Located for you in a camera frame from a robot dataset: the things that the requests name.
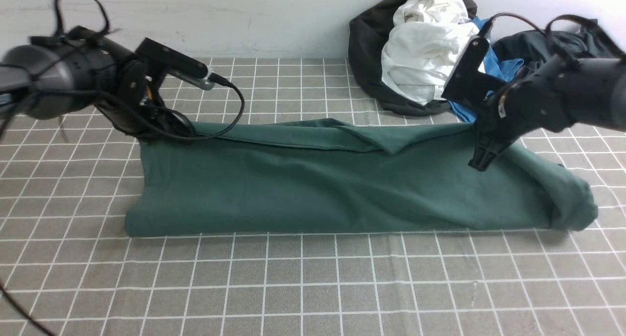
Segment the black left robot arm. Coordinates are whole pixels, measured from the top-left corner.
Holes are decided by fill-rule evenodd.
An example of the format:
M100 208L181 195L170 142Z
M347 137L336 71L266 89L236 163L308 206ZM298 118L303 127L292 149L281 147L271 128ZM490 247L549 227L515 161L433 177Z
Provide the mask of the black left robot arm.
M31 37L1 59L1 129L18 114L49 120L94 106L130 137L190 136L158 93L168 74L192 82L209 68L150 38L132 51L82 26Z

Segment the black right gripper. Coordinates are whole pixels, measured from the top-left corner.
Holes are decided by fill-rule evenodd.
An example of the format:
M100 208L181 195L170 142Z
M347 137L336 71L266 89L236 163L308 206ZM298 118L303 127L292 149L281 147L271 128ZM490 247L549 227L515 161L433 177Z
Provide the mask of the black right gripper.
M469 166L486 171L521 136L541 127L542 90L539 82L525 79L488 98L475 122L475 147Z

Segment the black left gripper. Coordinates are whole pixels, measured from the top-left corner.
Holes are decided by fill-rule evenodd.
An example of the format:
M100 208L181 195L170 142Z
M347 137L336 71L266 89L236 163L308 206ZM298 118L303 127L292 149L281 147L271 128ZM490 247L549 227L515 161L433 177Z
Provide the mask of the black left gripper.
M168 108L159 94L168 72L165 64L127 57L116 71L114 100L101 98L95 104L116 130L141 140L196 136L191 121Z

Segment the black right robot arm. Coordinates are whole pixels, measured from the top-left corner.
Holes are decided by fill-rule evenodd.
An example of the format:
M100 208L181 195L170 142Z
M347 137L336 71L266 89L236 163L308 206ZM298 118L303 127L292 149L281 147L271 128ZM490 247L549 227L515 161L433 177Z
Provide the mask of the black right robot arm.
M469 165L485 171L521 136L543 128L560 133L581 123L624 132L626 65L622 58L554 57L526 77L490 93L477 111Z

